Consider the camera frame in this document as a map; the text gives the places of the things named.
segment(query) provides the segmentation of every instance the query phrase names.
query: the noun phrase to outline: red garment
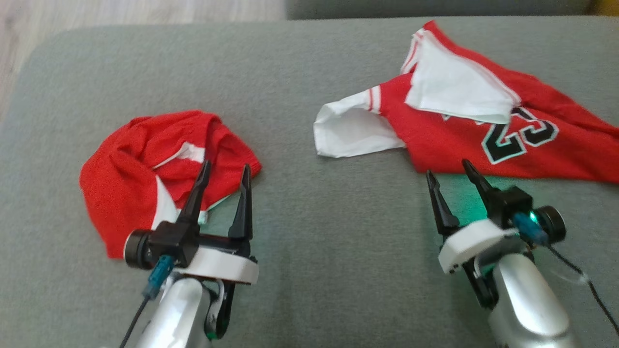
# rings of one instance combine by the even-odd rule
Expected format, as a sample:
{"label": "red garment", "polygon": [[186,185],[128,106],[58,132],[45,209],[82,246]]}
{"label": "red garment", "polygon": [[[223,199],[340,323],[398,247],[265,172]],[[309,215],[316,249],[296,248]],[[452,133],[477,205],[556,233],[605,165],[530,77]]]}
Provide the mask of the red garment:
{"label": "red garment", "polygon": [[174,222],[206,158],[205,211],[239,187],[243,167],[260,162],[217,115],[184,111],[138,117],[115,131],[84,164],[80,187],[90,219],[110,258],[122,258],[124,242],[138,228]]}
{"label": "red garment", "polygon": [[[314,125],[319,154],[324,152],[324,155],[341,157],[405,145],[418,172],[432,170],[435,173],[463,173],[462,159],[469,159],[484,175],[571,178],[619,183],[619,128],[598,119],[572,99],[535,77],[505,69],[480,54],[458,47],[434,22],[424,25],[415,36],[409,56],[402,67],[402,75],[323,107],[316,122],[321,125],[318,129]],[[468,69],[477,71],[481,76],[481,84],[496,86],[498,101],[482,100],[472,103],[470,106],[474,111],[469,115],[464,113],[470,110],[460,105],[454,108],[457,111],[451,116],[419,110],[419,103],[413,107],[411,104],[415,97],[412,97],[412,91],[419,68],[417,62],[423,59],[415,55],[420,48],[417,43],[421,43],[420,39],[424,37],[432,37],[431,43],[436,46],[433,48],[436,52],[446,50],[444,53],[437,53],[445,55],[445,61],[451,62],[451,59],[454,64],[468,64]],[[422,96],[422,103],[424,93],[434,93],[439,97],[430,101],[434,102],[433,108],[436,109],[437,105],[442,107],[440,103],[444,103],[445,109],[450,109],[450,100],[441,100],[441,96],[452,92],[437,90],[454,86],[433,84],[433,75],[430,72],[437,75],[440,75],[440,72],[430,68],[426,71],[429,71],[424,77],[427,86],[417,91]],[[463,83],[471,89],[476,88],[468,82]],[[464,100],[469,97],[483,98],[474,92],[460,92],[462,93],[458,97],[463,95]],[[486,113],[485,102],[488,102],[491,109]],[[500,120],[500,115],[494,111],[504,107],[507,107],[505,110],[511,109],[511,112],[507,112],[511,114],[506,118],[508,124],[479,121],[488,117],[491,120]],[[360,149],[371,138],[367,134],[362,135],[344,144],[346,146],[330,141],[338,136],[337,129],[344,128],[344,120],[357,120],[356,116],[346,114],[347,110],[355,108],[385,117],[403,144],[389,138],[388,128],[380,126],[379,133],[383,140],[372,140],[370,146],[356,152],[351,151],[351,147],[339,152],[339,149],[353,143]]]}

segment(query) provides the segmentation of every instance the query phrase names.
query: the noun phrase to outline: camera lens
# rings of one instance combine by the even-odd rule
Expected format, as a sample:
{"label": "camera lens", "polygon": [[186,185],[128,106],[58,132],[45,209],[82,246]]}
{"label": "camera lens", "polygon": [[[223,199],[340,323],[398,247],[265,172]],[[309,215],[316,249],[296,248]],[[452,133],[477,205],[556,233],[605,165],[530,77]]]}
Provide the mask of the camera lens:
{"label": "camera lens", "polygon": [[129,267],[146,270],[153,268],[147,244],[151,233],[150,230],[135,230],[127,237],[123,257]]}
{"label": "camera lens", "polygon": [[566,230],[563,217],[551,206],[543,206],[533,210],[537,223],[548,234],[548,242],[553,244],[565,239]]}

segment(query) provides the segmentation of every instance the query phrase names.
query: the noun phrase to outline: red fabric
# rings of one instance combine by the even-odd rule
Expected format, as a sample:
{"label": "red fabric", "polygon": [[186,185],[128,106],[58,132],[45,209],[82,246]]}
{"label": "red fabric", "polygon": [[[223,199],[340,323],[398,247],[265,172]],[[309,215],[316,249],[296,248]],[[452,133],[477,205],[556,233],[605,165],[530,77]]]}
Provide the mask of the red fabric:
{"label": "red fabric", "polygon": [[[513,110],[506,136],[495,137],[491,128],[497,135],[502,126],[440,117],[406,105],[404,100],[414,70],[381,84],[380,114],[407,144],[418,172],[430,169],[438,173],[463,173],[461,162],[467,158],[484,175],[619,183],[619,128],[598,119],[534,76],[505,69],[480,54],[457,46],[434,22],[427,23],[424,29],[430,30],[453,53],[485,66],[520,96],[522,104]],[[554,138],[550,131],[534,134],[543,128],[552,130],[552,126],[557,128]],[[527,136],[534,141],[527,143]],[[520,144],[524,152],[515,155],[516,151],[502,148],[499,153],[503,151],[506,156],[495,156],[493,160],[482,144],[491,145],[495,138],[503,143],[516,143],[516,147]]]}
{"label": "red fabric", "polygon": [[123,257],[124,242],[133,230],[151,228],[156,176],[178,208],[187,200],[202,163],[177,158],[152,169],[185,142],[205,148],[211,161],[202,210],[238,189],[246,163],[252,175],[260,172],[252,150],[217,115],[196,110],[134,118],[103,141],[80,174],[86,208],[110,258]]}

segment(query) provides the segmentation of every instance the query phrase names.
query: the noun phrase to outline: gray sofa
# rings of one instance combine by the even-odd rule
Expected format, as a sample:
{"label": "gray sofa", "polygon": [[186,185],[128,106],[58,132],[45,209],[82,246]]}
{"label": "gray sofa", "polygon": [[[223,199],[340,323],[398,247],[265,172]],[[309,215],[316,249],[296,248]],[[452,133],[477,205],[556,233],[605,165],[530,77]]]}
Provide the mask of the gray sofa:
{"label": "gray sofa", "polygon": [[[253,182],[261,273],[237,287],[216,347],[494,347],[465,276],[441,272],[425,177],[406,151],[336,160],[314,149],[321,105],[398,74],[428,20],[91,28],[42,44],[0,129],[0,347],[118,346],[148,274],[106,258],[79,172],[131,118],[187,109],[219,114],[263,164]],[[455,42],[619,125],[618,19],[437,21]],[[465,176],[438,178],[463,222],[483,217]],[[557,248],[619,313],[617,185],[489,179],[563,213],[568,237]],[[227,231],[235,203],[216,208],[208,231]],[[617,346],[589,289],[563,280],[576,276],[548,252],[535,254],[585,346]]]}
{"label": "gray sofa", "polygon": [[289,19],[433,15],[575,15],[591,0],[286,0]]}

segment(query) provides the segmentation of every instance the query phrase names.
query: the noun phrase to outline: wooden floor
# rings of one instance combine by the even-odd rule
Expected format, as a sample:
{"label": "wooden floor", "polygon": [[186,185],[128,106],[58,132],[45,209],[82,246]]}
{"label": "wooden floor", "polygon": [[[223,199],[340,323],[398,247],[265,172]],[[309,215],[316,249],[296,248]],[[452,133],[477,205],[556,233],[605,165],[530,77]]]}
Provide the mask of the wooden floor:
{"label": "wooden floor", "polygon": [[284,0],[0,0],[0,121],[34,47],[67,29],[285,19]]}

